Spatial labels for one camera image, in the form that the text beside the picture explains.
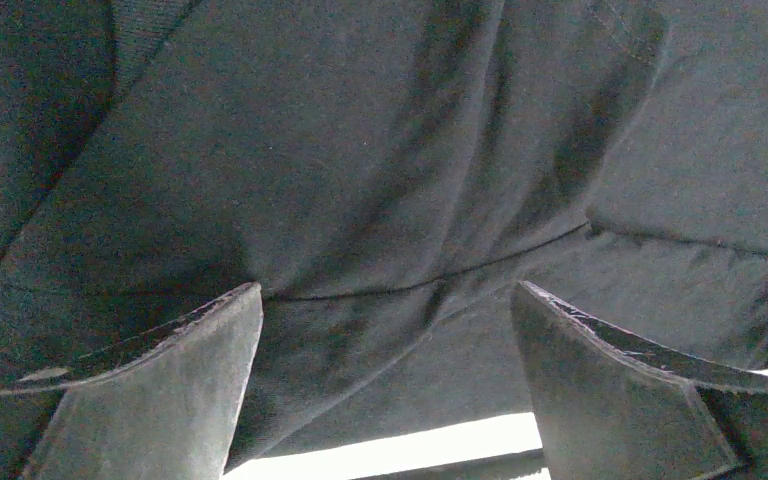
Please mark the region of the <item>black t-shirt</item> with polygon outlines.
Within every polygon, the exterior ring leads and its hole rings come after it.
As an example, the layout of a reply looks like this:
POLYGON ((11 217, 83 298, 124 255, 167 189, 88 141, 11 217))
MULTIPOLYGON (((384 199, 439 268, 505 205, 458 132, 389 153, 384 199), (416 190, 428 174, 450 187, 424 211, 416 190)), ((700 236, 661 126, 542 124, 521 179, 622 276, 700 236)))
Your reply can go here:
POLYGON ((0 1, 0 375, 257 284, 224 475, 500 413, 522 282, 768 364, 768 1, 0 1))

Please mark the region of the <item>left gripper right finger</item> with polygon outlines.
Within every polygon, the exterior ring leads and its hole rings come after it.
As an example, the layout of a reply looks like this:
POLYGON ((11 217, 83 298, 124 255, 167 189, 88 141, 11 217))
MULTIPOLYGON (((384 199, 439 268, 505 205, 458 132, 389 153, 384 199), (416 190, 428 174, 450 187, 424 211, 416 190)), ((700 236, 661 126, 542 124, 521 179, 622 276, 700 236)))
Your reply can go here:
POLYGON ((768 479, 768 376, 640 337, 522 282, 512 323, 555 479, 768 479))

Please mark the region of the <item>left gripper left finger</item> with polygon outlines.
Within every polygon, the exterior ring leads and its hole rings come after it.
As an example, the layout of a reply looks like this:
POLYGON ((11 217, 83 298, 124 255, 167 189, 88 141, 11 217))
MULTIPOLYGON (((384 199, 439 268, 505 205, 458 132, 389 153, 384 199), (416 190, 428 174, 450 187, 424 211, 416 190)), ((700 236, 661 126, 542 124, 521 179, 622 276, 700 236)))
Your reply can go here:
POLYGON ((261 334, 244 284, 57 366, 0 375, 0 479, 219 479, 261 334))

